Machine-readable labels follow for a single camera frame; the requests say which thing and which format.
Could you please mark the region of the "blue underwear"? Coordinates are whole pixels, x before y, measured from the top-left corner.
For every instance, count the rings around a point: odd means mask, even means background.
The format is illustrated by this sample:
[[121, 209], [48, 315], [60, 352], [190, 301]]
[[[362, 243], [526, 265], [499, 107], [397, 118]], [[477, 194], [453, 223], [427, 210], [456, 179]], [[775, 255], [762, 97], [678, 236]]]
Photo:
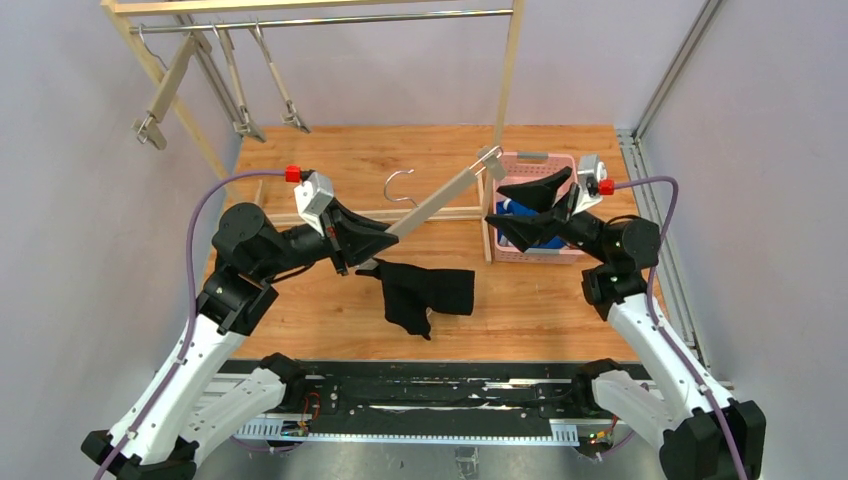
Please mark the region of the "blue underwear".
[[516, 202], [509, 199], [501, 200], [496, 203], [494, 213], [499, 217], [509, 217], [509, 220], [504, 223], [505, 230], [500, 227], [496, 229], [496, 240], [499, 247], [516, 249], [525, 247], [526, 250], [552, 251], [567, 247], [566, 242], [558, 237], [543, 241], [540, 236], [540, 227], [534, 226], [532, 221], [532, 218], [535, 218], [538, 213]]

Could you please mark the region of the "hanger holding black underwear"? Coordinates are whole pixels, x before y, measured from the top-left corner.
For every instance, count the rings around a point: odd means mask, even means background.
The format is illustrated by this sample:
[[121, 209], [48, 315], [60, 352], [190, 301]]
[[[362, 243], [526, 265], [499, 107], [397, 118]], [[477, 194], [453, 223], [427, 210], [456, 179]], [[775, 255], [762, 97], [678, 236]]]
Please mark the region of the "hanger holding black underwear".
[[[398, 170], [389, 175], [383, 185], [383, 196], [393, 203], [409, 202], [408, 210], [390, 210], [389, 220], [393, 223], [388, 232], [404, 237], [428, 221], [464, 221], [480, 220], [490, 212], [494, 203], [494, 184], [506, 177], [503, 159], [506, 156], [500, 145], [484, 148], [478, 153], [478, 159], [464, 167], [453, 178], [445, 182], [424, 200], [418, 202], [411, 197], [393, 197], [390, 187], [398, 175], [411, 175], [414, 169]], [[455, 198], [472, 186], [478, 188], [478, 205], [470, 207], [449, 207]]]

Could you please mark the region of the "black underwear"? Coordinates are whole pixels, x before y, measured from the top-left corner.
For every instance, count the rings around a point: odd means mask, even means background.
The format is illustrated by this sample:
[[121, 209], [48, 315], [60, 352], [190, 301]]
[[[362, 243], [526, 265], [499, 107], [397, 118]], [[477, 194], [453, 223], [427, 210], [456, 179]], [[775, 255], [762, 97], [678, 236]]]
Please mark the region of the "black underwear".
[[429, 269], [377, 259], [373, 268], [357, 276], [378, 280], [384, 318], [411, 336], [431, 340], [428, 313], [470, 316], [475, 306], [476, 273], [466, 269]]

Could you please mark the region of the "beige clip hanger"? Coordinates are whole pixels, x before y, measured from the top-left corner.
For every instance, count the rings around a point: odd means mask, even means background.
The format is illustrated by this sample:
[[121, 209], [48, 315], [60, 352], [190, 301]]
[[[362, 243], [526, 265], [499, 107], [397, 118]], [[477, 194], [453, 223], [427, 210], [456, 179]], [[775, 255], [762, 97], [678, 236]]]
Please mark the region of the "beige clip hanger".
[[226, 29], [219, 28], [215, 24], [212, 25], [212, 29], [221, 46], [234, 88], [237, 107], [237, 119], [233, 122], [233, 126], [236, 132], [242, 137], [251, 138], [257, 142], [265, 143], [267, 141], [267, 135], [264, 130], [259, 125], [257, 125], [256, 122], [252, 119], [247, 106], [245, 92], [243, 89], [241, 77], [238, 71], [238, 66], [235, 58], [232, 38]]

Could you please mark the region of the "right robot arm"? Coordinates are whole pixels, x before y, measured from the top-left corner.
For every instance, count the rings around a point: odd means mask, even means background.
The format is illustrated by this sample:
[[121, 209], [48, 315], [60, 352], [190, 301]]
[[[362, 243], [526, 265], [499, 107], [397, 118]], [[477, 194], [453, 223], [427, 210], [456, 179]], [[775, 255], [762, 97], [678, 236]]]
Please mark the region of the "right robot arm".
[[486, 220], [520, 251], [560, 239], [595, 260], [582, 273], [584, 298], [636, 353], [654, 389], [644, 389], [612, 360], [593, 361], [576, 379], [583, 408], [622, 420], [652, 446], [668, 479], [757, 479], [765, 414], [715, 379], [662, 314], [653, 283], [666, 225], [593, 213], [617, 187], [600, 174], [564, 168], [499, 186], [525, 213], [492, 213]]

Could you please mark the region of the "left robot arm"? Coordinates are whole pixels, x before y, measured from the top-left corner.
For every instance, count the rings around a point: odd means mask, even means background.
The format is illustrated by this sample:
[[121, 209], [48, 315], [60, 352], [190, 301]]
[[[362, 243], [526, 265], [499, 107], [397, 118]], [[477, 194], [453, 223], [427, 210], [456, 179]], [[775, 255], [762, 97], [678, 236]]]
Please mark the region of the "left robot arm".
[[250, 202], [225, 211], [205, 281], [180, 339], [141, 397], [110, 429], [87, 434], [84, 455], [118, 479], [191, 479], [239, 428], [280, 405], [297, 405], [305, 372], [281, 353], [204, 408], [197, 403], [219, 369], [253, 333], [278, 297], [276, 277], [328, 259], [337, 273], [398, 243], [385, 223], [331, 200], [318, 226], [277, 230]]

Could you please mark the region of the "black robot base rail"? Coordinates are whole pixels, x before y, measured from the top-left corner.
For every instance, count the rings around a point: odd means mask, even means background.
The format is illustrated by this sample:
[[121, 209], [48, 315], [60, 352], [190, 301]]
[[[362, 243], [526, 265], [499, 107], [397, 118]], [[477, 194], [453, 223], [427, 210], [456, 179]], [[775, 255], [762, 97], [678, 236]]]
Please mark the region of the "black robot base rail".
[[234, 437], [257, 450], [301, 444], [574, 448], [607, 457], [634, 439], [626, 423], [577, 403], [574, 362], [319, 361], [302, 393]]

